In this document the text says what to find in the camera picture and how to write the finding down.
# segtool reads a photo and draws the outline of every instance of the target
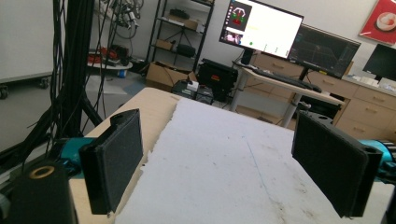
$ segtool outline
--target cardboard box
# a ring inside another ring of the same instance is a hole
[[[157,39],[157,42],[155,43],[155,46],[157,46],[158,48],[161,48],[161,49],[171,50],[173,44],[171,42],[169,42],[169,41],[166,41],[166,40]]]
[[[192,71],[175,67],[168,63],[153,62],[148,68],[146,86],[171,92],[172,87],[179,80],[185,80],[187,77],[191,81],[197,81]]]
[[[172,21],[182,22],[182,23],[184,23],[185,27],[192,29],[194,31],[196,31],[198,28],[198,21],[186,20],[186,19],[174,16],[174,15],[168,15],[168,19],[172,20]]]

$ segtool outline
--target black monitor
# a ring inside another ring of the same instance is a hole
[[[341,78],[361,43],[302,24],[289,60],[307,69]]]
[[[363,71],[375,75],[375,80],[382,77],[396,81],[396,49],[377,44]]]
[[[254,50],[287,59],[303,16],[254,0],[231,0],[219,42],[245,49],[249,64]]]

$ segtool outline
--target electronic equipment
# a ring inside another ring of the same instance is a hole
[[[176,52],[177,54],[191,58],[195,55],[195,48],[189,45],[178,44]]]
[[[68,176],[59,162],[41,161],[29,167],[12,185],[5,223],[78,223]]]
[[[360,46],[359,42],[302,24],[291,47],[289,60],[341,78]]]
[[[177,8],[172,8],[169,14],[180,17],[184,20],[188,20],[190,18],[190,15],[186,11]]]
[[[219,42],[245,49],[243,64],[253,50],[286,59],[303,18],[255,0],[230,0]]]
[[[331,121],[299,112],[291,153],[340,217],[361,217],[382,152],[338,130]]]
[[[207,86],[201,85],[198,88],[197,95],[195,100],[207,105],[213,104],[213,91],[212,89],[208,88]]]
[[[277,80],[277,81],[288,83],[292,86],[300,87],[303,89],[308,89],[311,91],[321,92],[321,88],[317,85],[314,85],[314,84],[311,84],[308,82],[304,82],[300,79],[296,79],[296,78],[288,77],[286,75],[275,73],[273,71],[262,70],[262,69],[256,68],[256,69],[253,69],[253,72],[259,76],[269,77],[269,78]]]
[[[209,59],[202,59],[199,64],[198,81],[213,91],[215,100],[225,102],[234,83],[238,79],[238,71]]]
[[[196,91],[189,90],[188,85],[189,82],[192,84],[192,81],[189,80],[179,80],[175,85],[172,87],[171,92],[173,94],[186,97],[188,99],[195,100]]]
[[[375,75],[375,80],[378,81],[382,77],[396,81],[395,58],[396,49],[377,44],[363,71]]]
[[[79,150],[91,211],[115,212],[134,171],[143,157],[138,109],[110,118],[99,137]]]

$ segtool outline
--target black box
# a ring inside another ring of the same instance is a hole
[[[91,212],[116,212],[135,169],[143,158],[139,109],[120,112],[110,126],[78,151]]]
[[[195,100],[196,91],[187,89],[188,80],[179,80],[172,88],[172,93]]]
[[[300,111],[291,154],[340,217],[361,217],[382,152],[343,133],[331,121]]]
[[[213,104],[213,91],[206,86],[200,86],[197,91],[195,100],[207,105]]]
[[[198,81],[213,91],[215,100],[224,102],[238,79],[238,71],[221,63],[202,59],[199,65]]]

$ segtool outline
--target monitor stand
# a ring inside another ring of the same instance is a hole
[[[252,56],[253,56],[253,49],[244,49],[244,54],[242,55],[241,63],[243,65],[249,65]]]
[[[301,71],[300,77],[298,79],[304,80],[304,78],[308,75],[309,68],[304,67],[303,71]]]
[[[375,78],[374,78],[375,80],[377,80],[378,81],[378,83],[381,81],[381,79],[382,79],[382,77],[381,76],[375,76]]]

